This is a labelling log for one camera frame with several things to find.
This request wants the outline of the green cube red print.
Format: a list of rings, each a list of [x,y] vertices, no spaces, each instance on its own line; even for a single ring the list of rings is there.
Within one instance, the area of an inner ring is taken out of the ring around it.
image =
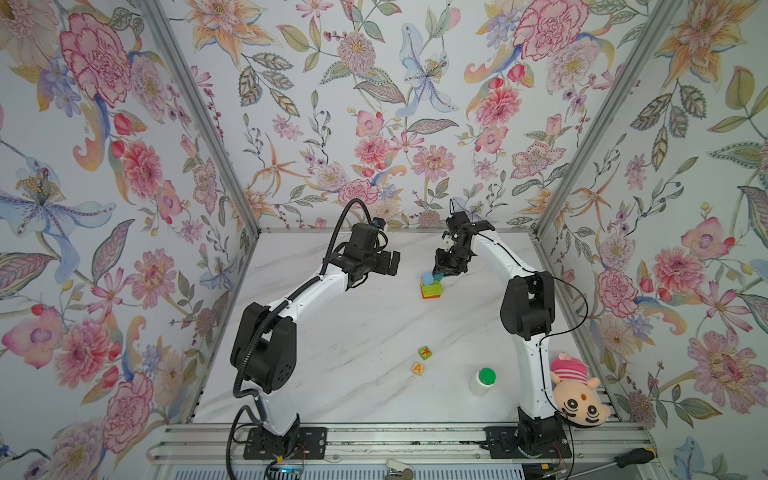
[[[420,348],[418,353],[422,360],[427,360],[432,356],[432,351],[428,346]]]

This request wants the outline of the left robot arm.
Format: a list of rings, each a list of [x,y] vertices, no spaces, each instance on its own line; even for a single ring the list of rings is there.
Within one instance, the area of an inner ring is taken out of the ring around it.
[[[297,365],[297,324],[321,307],[361,285],[371,274],[397,274],[400,253],[388,251],[386,222],[376,217],[353,226],[350,238],[330,250],[320,271],[289,295],[267,305],[250,304],[243,312],[230,355],[237,373],[233,396],[251,397],[262,428],[285,438],[299,428],[300,416],[277,391]]]

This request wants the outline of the wood cube letter A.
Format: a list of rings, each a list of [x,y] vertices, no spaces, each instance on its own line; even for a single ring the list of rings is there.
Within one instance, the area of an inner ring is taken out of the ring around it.
[[[425,366],[422,363],[415,362],[412,365],[411,371],[414,375],[422,376],[425,370]]]

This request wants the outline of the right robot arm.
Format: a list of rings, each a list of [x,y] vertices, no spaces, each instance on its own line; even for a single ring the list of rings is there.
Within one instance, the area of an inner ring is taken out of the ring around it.
[[[472,220],[459,211],[446,225],[431,275],[435,280],[459,276],[478,257],[500,278],[505,290],[499,318],[513,337],[522,387],[516,444],[526,456],[541,456],[563,434],[546,359],[555,320],[554,279],[513,254],[490,222]]]

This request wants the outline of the green block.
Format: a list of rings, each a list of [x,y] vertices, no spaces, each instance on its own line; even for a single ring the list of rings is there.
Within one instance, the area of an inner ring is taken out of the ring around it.
[[[443,286],[441,283],[433,283],[432,285],[424,285],[420,283],[422,295],[443,295]]]

